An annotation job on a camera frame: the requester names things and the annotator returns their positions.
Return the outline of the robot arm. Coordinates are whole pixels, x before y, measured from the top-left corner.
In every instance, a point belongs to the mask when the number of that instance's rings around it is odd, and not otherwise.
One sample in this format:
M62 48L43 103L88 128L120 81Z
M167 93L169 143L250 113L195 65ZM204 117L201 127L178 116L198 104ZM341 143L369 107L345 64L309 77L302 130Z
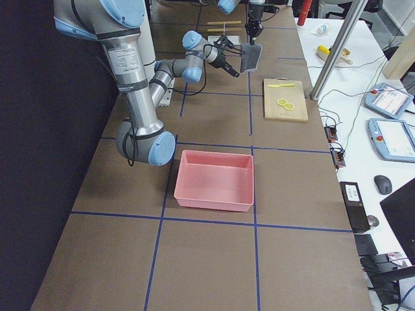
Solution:
M239 3L238 0L219 0L217 6L223 14L229 15ZM244 27L251 46L255 45L256 39L263 31L262 23L272 19L278 12L275 1L248 1Z
M208 63L231 76L239 74L226 61L226 43L208 42L201 34L185 33L182 59L154 64L154 76L145 72L139 40L147 10L142 1L54 1L56 29L67 36L99 42L110 64L129 117L119 128L116 147L129 165L136 162L162 166L174 154L176 140L165 130L156 109L175 78L188 84L200 81Z

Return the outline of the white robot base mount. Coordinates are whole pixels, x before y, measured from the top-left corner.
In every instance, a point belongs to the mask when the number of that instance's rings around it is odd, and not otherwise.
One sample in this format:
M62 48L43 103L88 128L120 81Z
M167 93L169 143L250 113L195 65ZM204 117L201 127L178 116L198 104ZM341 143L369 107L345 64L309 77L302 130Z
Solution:
M168 88L164 94L164 96L161 98L158 107L168 107L171 103L172 99L172 89Z

